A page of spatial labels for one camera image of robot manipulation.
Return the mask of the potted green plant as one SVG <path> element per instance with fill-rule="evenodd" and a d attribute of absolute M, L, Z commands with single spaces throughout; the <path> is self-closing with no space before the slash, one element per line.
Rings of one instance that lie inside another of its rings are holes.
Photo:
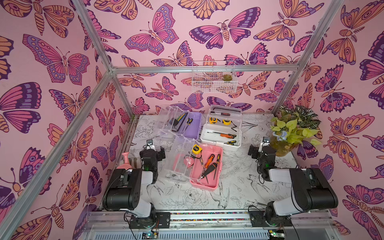
<path fill-rule="evenodd" d="M 322 133 L 318 115 L 310 109 L 296 105 L 293 109 L 279 106 L 279 117 L 271 120 L 272 137 L 270 146 L 278 157 L 286 156 L 297 149 L 297 156 L 303 160 L 316 157 Z"/>

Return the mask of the pink watering can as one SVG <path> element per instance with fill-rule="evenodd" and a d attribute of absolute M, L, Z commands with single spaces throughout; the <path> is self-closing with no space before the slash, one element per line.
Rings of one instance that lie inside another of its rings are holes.
<path fill-rule="evenodd" d="M 117 167 L 117 169 L 124 169 L 124 170 L 130 170 L 132 169 L 133 167 L 131 166 L 130 162 L 129 162 L 129 152 L 126 152 L 126 153 L 122 153 L 122 156 L 124 158 L 124 163 L 119 165 Z"/>

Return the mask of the small succulent in basket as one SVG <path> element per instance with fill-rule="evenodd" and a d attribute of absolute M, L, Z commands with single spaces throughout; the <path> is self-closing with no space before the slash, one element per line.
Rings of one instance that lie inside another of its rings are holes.
<path fill-rule="evenodd" d="M 225 81 L 225 82 L 229 82 L 229 81 L 232 81 L 232 80 L 233 80 L 233 76 L 230 75 L 230 74 L 225 74 L 222 77 L 222 81 Z"/>

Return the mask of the right yellow tape measure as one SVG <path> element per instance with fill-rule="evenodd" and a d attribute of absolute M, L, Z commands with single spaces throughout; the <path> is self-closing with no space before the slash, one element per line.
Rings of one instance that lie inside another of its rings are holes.
<path fill-rule="evenodd" d="M 223 120 L 223 124 L 224 124 L 225 126 L 229 126 L 229 125 L 232 124 L 232 121 L 231 121 L 231 120 Z"/>

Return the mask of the purple toolbox clear lid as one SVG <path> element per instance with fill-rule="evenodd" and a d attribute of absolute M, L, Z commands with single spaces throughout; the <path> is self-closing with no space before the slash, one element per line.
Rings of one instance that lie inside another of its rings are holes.
<path fill-rule="evenodd" d="M 171 118 L 176 118 L 183 113 L 188 114 L 183 122 L 183 125 L 181 126 L 178 132 L 172 132 L 169 120 Z M 194 120 L 192 124 L 188 127 L 187 131 L 185 131 L 188 118 L 193 118 Z M 173 134 L 176 136 L 182 136 L 185 138 L 198 140 L 202 128 L 202 119 L 203 115 L 198 112 L 182 110 L 177 106 L 162 106 L 158 114 L 154 129 L 160 134 Z"/>

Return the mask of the yellow black screwdriver in pink box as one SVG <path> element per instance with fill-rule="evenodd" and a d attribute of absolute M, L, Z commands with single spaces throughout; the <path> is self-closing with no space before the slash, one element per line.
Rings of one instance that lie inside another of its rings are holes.
<path fill-rule="evenodd" d="M 218 154 L 217 155 L 217 160 L 216 160 L 216 162 L 215 162 L 215 166 L 216 166 L 216 168 L 215 168 L 215 173 L 214 173 L 214 180 L 215 180 L 215 178 L 216 178 L 216 175 L 217 175 L 217 170 L 218 170 L 218 167 L 220 166 L 220 161 L 221 161 L 221 155 L 220 154 Z"/>

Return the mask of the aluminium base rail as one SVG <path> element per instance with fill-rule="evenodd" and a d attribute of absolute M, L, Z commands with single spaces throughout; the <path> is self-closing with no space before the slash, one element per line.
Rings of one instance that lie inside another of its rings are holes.
<path fill-rule="evenodd" d="M 93 212 L 81 240 L 340 240 L 326 211 L 289 217 L 275 227 L 256 209 L 160 211 L 149 229 L 137 229 L 123 212 Z"/>

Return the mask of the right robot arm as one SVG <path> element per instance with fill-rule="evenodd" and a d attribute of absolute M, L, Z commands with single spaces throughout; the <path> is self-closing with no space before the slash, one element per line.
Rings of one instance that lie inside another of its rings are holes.
<path fill-rule="evenodd" d="M 264 181 L 291 184 L 287 198 L 267 204 L 264 213 L 267 221 L 338 206 L 338 197 L 320 169 L 278 168 L 276 151 L 270 146 L 251 145 L 248 155 L 256 160 L 257 172 Z"/>

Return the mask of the orange handled screwdriver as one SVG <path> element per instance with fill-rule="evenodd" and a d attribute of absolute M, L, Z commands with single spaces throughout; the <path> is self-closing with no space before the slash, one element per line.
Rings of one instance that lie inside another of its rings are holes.
<path fill-rule="evenodd" d="M 220 133 L 220 132 L 208 132 L 208 134 L 216 134 L 216 135 L 219 135 L 221 137 L 228 138 L 228 139 L 234 139 L 237 137 L 237 135 L 235 135 L 235 134 L 226 134 L 226 133 Z"/>

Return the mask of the yellow tape measure in pink box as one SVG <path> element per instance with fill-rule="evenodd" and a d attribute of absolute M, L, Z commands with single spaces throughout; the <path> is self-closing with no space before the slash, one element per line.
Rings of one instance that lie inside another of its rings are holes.
<path fill-rule="evenodd" d="M 194 155 L 199 155 L 202 152 L 202 148 L 199 145 L 194 145 L 192 148 L 192 153 Z"/>

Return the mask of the left yellow tape measure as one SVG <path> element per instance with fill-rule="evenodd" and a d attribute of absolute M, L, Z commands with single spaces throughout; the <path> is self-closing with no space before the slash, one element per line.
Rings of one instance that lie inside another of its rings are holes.
<path fill-rule="evenodd" d="M 209 119 L 209 124 L 216 124 L 218 122 L 218 119 L 216 118 L 210 118 Z"/>

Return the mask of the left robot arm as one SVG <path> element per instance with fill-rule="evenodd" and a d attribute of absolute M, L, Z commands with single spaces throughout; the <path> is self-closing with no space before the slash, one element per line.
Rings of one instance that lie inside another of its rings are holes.
<path fill-rule="evenodd" d="M 158 178 L 158 162 L 166 158 L 165 149 L 159 151 L 145 147 L 140 151 L 142 166 L 134 168 L 129 153 L 122 153 L 124 163 L 112 173 L 103 195 L 102 206 L 107 211 L 126 211 L 134 220 L 155 220 L 156 210 L 152 203 L 141 199 L 141 188 L 154 184 Z"/>

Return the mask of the pink toolbox clear lid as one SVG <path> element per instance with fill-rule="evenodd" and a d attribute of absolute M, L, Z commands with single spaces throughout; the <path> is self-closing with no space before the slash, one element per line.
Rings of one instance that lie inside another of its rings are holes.
<path fill-rule="evenodd" d="M 203 149 L 199 155 L 192 153 L 194 145 L 199 145 Z M 215 173 L 215 171 L 213 171 L 205 178 L 200 179 L 204 171 L 204 165 L 211 154 L 215 155 L 212 163 L 216 162 L 218 154 L 221 155 L 216 178 L 215 180 L 213 179 Z M 189 182 L 193 187 L 214 191 L 220 183 L 222 157 L 223 149 L 220 147 L 202 144 L 194 139 L 176 137 L 172 147 L 166 152 L 166 158 L 163 160 L 163 168 L 160 176 L 175 182 Z"/>

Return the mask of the white toolbox clear lid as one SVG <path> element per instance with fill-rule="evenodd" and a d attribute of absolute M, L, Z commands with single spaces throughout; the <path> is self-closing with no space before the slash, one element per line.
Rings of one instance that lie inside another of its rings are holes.
<path fill-rule="evenodd" d="M 212 115 L 210 114 L 211 111 L 229 113 L 231 114 L 231 116 Z M 216 124 L 209 124 L 210 118 L 216 118 L 218 119 L 218 122 Z M 223 120 L 231 120 L 232 124 L 229 126 L 225 126 L 223 124 Z M 242 131 L 241 131 L 242 120 L 243 120 L 242 110 L 238 108 L 211 105 L 210 110 L 208 111 L 208 114 L 207 114 L 206 123 L 203 125 L 203 129 L 200 135 L 200 139 L 202 143 L 221 147 L 223 150 L 227 150 L 227 151 L 235 151 L 239 149 L 242 145 Z M 234 139 L 228 139 L 216 134 L 208 134 L 208 132 L 235 134 L 237 135 L 237 137 Z M 225 142 L 233 141 L 233 140 L 237 141 L 234 145 L 225 144 Z"/>

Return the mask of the yellow black screwdriver purple box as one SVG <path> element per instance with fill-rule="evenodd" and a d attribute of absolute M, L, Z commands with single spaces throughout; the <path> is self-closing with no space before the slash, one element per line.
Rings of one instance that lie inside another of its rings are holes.
<path fill-rule="evenodd" d="M 185 127 L 185 131 L 187 131 L 188 127 L 192 124 L 193 120 L 194 120 L 193 118 L 188 118 L 188 121 L 187 121 L 187 124 Z"/>

